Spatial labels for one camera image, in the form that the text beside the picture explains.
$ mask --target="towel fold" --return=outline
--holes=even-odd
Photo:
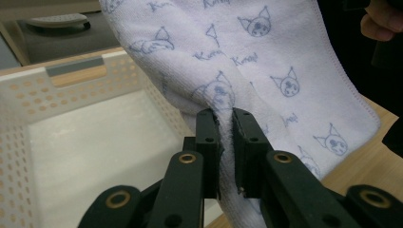
[[[100,0],[122,47],[191,129],[221,123],[221,208],[233,227],[265,227],[234,179],[232,107],[251,112],[276,150],[322,179],[380,122],[346,76],[315,0]]]

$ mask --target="basket handle slot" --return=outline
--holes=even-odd
[[[47,66],[46,71],[55,87],[72,86],[103,78],[107,73],[104,59],[100,56]]]

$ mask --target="perforated basket side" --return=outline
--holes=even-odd
[[[0,227],[37,227],[28,128],[0,96]]]
[[[85,65],[86,61],[93,60],[70,64]],[[102,61],[106,66],[105,77],[65,87],[55,87],[43,67],[3,76],[0,94],[15,113],[28,123],[35,123],[141,88],[138,67],[124,51],[103,55]]]
[[[157,108],[163,113],[163,116],[168,121],[171,129],[174,129],[178,134],[178,137],[193,136],[194,133],[189,129],[184,122],[178,108],[172,106],[161,92],[151,83],[148,77],[143,71],[139,71],[139,77],[141,77],[142,86],[147,94],[154,100]]]

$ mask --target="screw hole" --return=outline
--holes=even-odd
[[[292,161],[291,157],[286,154],[276,154],[275,160],[281,163],[289,163]]]
[[[111,209],[116,209],[125,206],[130,201],[130,194],[127,191],[121,190],[111,194],[106,199],[106,206]]]
[[[183,154],[179,156],[179,162],[182,163],[192,163],[196,160],[196,156],[192,154]]]
[[[165,219],[165,227],[175,228],[182,224],[182,218],[178,215],[170,215]]]
[[[368,204],[378,208],[389,208],[391,202],[382,194],[371,190],[362,190],[359,196]]]

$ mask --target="brass screw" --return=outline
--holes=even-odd
[[[374,207],[384,209],[391,207],[391,201],[378,192],[364,189],[359,192],[359,196]]]
[[[179,156],[179,162],[182,163],[192,163],[196,160],[196,156],[192,154],[182,154]]]
[[[290,156],[286,155],[286,154],[278,153],[278,154],[275,155],[275,160],[277,162],[281,162],[281,163],[289,163],[293,159]]]
[[[113,199],[115,199],[116,197],[124,197],[124,198],[119,202],[114,202]],[[130,201],[130,194],[125,190],[120,190],[107,197],[106,206],[111,209],[117,209],[125,206],[129,201]]]

